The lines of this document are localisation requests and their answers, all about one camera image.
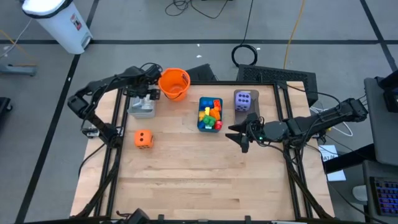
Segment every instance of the orange toy bucket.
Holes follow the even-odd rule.
[[[185,70],[168,68],[159,79],[159,88],[172,101],[181,101],[187,95],[191,78]]]

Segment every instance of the gray floor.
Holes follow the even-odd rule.
[[[95,12],[91,31],[96,40],[170,40],[170,39],[241,39],[244,35],[248,0],[227,3],[216,20],[203,17],[188,8],[178,17],[165,15],[172,2],[156,0],[101,0]],[[378,27],[386,40],[398,39],[395,0],[367,0]],[[93,0],[76,0],[84,18]],[[223,1],[195,1],[197,8],[215,15]],[[17,1],[2,2],[0,29],[15,38],[29,20]],[[288,39],[298,16],[300,1],[254,0],[248,39]],[[22,40],[52,39],[33,21]],[[360,1],[308,0],[295,39],[301,40],[377,40]],[[6,45],[0,45],[0,53]],[[61,46],[22,44],[38,60],[36,77],[0,76],[0,96],[12,98],[14,110],[0,131],[0,223],[15,221],[35,163],[49,129],[73,55]],[[230,54],[234,44],[150,44],[89,46],[81,55],[68,95],[92,80],[122,72],[131,65],[156,62],[165,67],[192,68],[209,63],[220,80],[235,80],[238,69]],[[253,44],[258,48],[257,65],[282,68],[284,44]],[[398,58],[398,45],[389,45]],[[252,55],[237,51],[237,60],[250,63]],[[27,63],[24,55],[13,50],[0,61]],[[315,72],[318,90],[343,100],[364,95],[363,79],[385,76],[392,71],[380,44],[375,45],[292,45],[288,69]],[[335,106],[329,98],[320,97],[325,108]],[[80,120],[63,107],[49,154],[29,207],[26,221],[66,218],[70,213],[77,170],[83,160],[86,138],[79,132]],[[332,131],[330,135],[357,149],[372,142],[369,121],[349,124],[352,138]],[[347,149],[336,145],[341,152]],[[333,185],[356,202],[352,186],[363,182],[360,167],[345,170],[348,180]],[[344,220],[363,220],[363,216],[331,191],[336,216]]]

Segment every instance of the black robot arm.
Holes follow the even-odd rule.
[[[99,131],[99,138],[108,147],[119,147],[122,139],[119,132],[112,124],[104,123],[95,114],[95,109],[101,97],[108,91],[124,88],[123,94],[130,97],[144,98],[150,94],[151,100],[160,98],[160,90],[149,89],[149,85],[157,83],[161,76],[162,68],[154,63],[147,70],[135,66],[127,68],[123,73],[99,81],[89,82],[86,87],[78,90],[68,99],[69,108],[84,121],[89,121]],[[87,102],[84,96],[91,96]]]
[[[265,124],[264,119],[262,119],[262,123],[258,115],[252,113],[241,124],[228,127],[230,130],[239,132],[238,134],[225,134],[225,136],[238,143],[243,153],[248,152],[249,142],[253,141],[262,144],[287,141],[291,146],[300,146],[314,134],[322,133],[344,121],[364,121],[367,115],[368,111],[361,101],[349,98],[335,108],[309,117],[296,117]]]

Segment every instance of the purple dice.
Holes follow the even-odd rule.
[[[250,93],[245,93],[243,91],[238,92],[235,95],[235,110],[248,111],[250,108],[250,102]]]

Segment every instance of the black keyboard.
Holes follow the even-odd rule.
[[[377,213],[398,217],[398,180],[371,177],[370,181]]]

